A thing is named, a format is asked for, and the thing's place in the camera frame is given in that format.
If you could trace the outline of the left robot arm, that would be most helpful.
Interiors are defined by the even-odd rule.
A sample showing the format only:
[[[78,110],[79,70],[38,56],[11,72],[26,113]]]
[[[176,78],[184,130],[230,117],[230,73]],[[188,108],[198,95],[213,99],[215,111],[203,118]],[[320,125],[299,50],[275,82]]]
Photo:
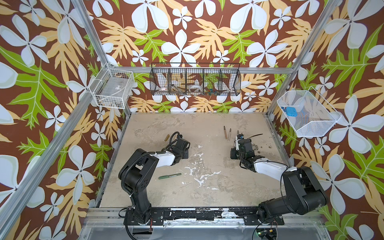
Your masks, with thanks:
[[[147,152],[136,149],[119,172],[121,188],[130,196],[133,220],[146,224],[151,217],[152,205],[148,199],[147,186],[157,168],[173,166],[189,157],[191,143],[179,132],[174,140],[161,151]]]

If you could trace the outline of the white mesh basket right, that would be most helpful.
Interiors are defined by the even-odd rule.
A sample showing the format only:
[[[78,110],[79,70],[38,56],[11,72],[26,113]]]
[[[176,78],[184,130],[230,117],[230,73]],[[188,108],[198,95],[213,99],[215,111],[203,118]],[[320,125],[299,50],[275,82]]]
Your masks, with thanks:
[[[313,87],[287,91],[277,104],[299,138],[324,137],[342,117]],[[294,107],[298,116],[288,117],[284,112],[285,107]]]

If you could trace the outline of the dark green pen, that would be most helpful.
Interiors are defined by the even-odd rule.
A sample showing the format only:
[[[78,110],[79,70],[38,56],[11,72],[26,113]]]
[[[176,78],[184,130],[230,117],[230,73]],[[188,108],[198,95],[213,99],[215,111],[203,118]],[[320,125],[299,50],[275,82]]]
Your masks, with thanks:
[[[159,180],[164,180],[164,179],[169,179],[169,178],[173,178],[173,177],[178,177],[178,176],[181,176],[182,174],[181,173],[176,173],[176,174],[172,174],[172,175],[164,175],[164,176],[160,176],[158,177]]]

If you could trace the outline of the blue object in basket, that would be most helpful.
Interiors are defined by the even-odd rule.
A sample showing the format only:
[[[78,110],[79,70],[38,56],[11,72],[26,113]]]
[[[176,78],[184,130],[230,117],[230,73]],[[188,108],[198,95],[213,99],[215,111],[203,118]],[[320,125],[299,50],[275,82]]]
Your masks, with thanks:
[[[298,116],[298,112],[294,107],[285,107],[284,112],[286,113],[286,115],[288,117],[297,117]]]

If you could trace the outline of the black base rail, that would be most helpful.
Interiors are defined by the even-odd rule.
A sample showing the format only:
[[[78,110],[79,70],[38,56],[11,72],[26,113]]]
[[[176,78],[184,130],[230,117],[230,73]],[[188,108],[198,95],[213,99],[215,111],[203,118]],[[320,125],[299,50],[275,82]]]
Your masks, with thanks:
[[[124,224],[128,226],[162,226],[166,221],[187,220],[190,222],[213,223],[222,219],[239,220],[245,226],[256,226],[260,223],[257,207],[228,208],[165,208],[153,207],[147,213],[145,222],[139,222],[135,209],[128,207]]]

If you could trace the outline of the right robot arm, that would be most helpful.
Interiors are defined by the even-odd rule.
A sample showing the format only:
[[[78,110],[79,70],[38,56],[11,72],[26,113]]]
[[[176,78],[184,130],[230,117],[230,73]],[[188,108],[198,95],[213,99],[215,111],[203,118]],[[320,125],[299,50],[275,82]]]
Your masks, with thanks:
[[[291,167],[255,154],[250,138],[237,135],[230,158],[239,160],[240,167],[263,174],[280,182],[281,197],[259,204],[257,216],[268,223],[284,214],[305,215],[329,202],[323,187],[309,167]]]

